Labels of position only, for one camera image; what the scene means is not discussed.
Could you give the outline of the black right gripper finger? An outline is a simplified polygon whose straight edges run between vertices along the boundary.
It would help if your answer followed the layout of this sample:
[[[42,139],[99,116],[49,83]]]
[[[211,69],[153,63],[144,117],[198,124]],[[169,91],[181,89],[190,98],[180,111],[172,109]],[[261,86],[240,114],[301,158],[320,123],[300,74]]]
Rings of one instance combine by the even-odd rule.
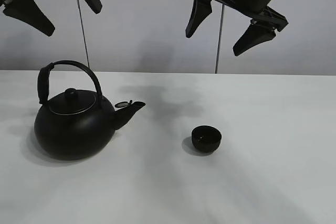
[[[265,22],[251,23],[233,46],[233,53],[239,56],[250,48],[275,38],[275,27]]]
[[[212,13],[212,0],[194,0],[190,19],[185,34],[191,38],[199,25]]]

